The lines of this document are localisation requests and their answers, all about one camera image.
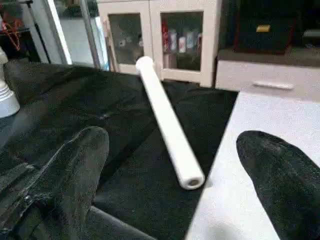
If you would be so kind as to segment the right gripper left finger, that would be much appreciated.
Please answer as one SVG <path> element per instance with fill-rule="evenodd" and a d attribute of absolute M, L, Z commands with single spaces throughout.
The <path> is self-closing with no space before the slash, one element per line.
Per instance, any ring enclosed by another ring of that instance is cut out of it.
<path fill-rule="evenodd" d="M 109 154 L 109 135 L 98 126 L 64 143 L 27 187 L 22 240 L 78 240 Z"/>

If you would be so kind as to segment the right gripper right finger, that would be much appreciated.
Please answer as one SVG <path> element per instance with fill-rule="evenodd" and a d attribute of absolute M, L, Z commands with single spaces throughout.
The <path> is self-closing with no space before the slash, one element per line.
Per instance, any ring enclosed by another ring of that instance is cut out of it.
<path fill-rule="evenodd" d="M 320 168 L 297 146 L 263 131 L 236 139 L 239 160 L 281 240 L 320 238 Z"/>

